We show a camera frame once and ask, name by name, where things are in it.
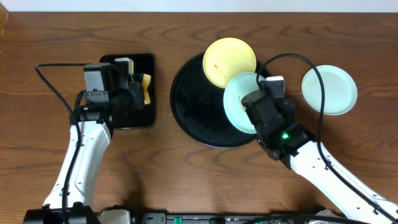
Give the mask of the light green plate front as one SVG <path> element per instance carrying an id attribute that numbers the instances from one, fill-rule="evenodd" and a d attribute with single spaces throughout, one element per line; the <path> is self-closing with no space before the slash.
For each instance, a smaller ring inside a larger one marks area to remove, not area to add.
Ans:
<path id="1" fill-rule="evenodd" d="M 324 114 L 341 115 L 356 104 L 358 89 L 353 78 L 343 69 L 333 65 L 319 65 L 325 89 Z M 314 69 L 309 70 L 302 80 L 302 95 L 316 111 L 321 108 L 321 88 Z"/>

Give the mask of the light green plate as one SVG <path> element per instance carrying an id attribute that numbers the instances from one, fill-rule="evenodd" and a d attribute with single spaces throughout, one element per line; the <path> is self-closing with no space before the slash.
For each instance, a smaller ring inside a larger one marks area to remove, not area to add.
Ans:
<path id="1" fill-rule="evenodd" d="M 343 69 L 333 65 L 319 65 L 325 89 L 324 114 L 341 115 L 356 104 L 358 89 L 353 78 Z M 314 69 L 309 70 L 302 80 L 302 95 L 316 111 L 321 108 L 321 88 Z"/>
<path id="2" fill-rule="evenodd" d="M 257 74 L 243 72 L 233 77 L 227 84 L 223 94 L 224 112 L 229 122 L 239 131 L 256 134 L 241 100 L 248 94 L 259 89 L 256 82 Z"/>

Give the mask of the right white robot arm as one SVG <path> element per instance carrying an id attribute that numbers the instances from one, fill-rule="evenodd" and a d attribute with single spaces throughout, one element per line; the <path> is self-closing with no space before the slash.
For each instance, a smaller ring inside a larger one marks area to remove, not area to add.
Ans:
<path id="1" fill-rule="evenodd" d="M 369 223 L 397 223 L 397 204 L 370 189 L 340 164 L 304 125 L 295 105 L 284 98 L 283 81 L 262 81 L 241 104 L 267 155 L 281 161 L 326 195 L 347 218 Z"/>

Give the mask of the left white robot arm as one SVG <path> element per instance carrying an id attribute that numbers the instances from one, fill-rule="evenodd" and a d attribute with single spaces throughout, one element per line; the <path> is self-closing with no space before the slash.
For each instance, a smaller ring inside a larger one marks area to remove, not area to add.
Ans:
<path id="1" fill-rule="evenodd" d="M 70 114 L 70 140 L 57 181 L 40 209 L 28 210 L 24 223 L 136 223 L 134 213 L 113 206 L 96 213 L 96 182 L 105 150 L 116 128 L 128 127 L 128 113 L 143 109 L 150 76 L 134 73 L 128 57 L 113 63 L 83 64 L 85 89 Z"/>

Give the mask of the yellow green sponge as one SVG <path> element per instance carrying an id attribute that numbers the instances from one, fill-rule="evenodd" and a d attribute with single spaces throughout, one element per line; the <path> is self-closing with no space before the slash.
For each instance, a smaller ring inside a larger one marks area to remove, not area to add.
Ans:
<path id="1" fill-rule="evenodd" d="M 141 85 L 144 93 L 144 104 L 149 105 L 151 103 L 148 87 L 150 85 L 151 76 L 146 73 L 141 73 Z"/>

